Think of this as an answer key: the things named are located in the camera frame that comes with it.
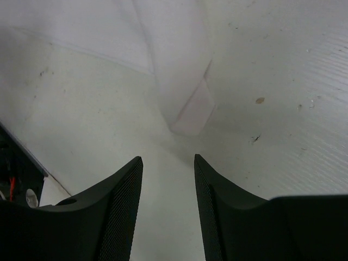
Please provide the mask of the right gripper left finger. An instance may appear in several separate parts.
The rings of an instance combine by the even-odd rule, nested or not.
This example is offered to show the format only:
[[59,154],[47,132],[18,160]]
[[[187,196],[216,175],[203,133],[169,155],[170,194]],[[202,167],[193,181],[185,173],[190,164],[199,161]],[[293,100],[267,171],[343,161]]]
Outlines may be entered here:
[[142,173],[135,157],[56,205],[1,202],[1,260],[129,260]]

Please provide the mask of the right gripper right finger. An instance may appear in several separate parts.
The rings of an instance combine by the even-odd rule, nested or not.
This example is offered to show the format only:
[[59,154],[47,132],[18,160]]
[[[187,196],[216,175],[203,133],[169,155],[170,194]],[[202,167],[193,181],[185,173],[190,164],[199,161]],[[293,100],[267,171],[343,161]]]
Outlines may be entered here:
[[347,260],[347,196],[256,196],[194,158],[206,260]]

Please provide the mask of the white tank top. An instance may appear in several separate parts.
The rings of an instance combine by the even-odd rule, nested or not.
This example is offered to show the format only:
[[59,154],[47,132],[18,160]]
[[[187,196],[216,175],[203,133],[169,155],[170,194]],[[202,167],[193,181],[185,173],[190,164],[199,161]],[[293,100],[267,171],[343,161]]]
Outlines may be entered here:
[[169,129],[197,135],[215,103],[200,1],[1,1],[1,24],[155,77]]

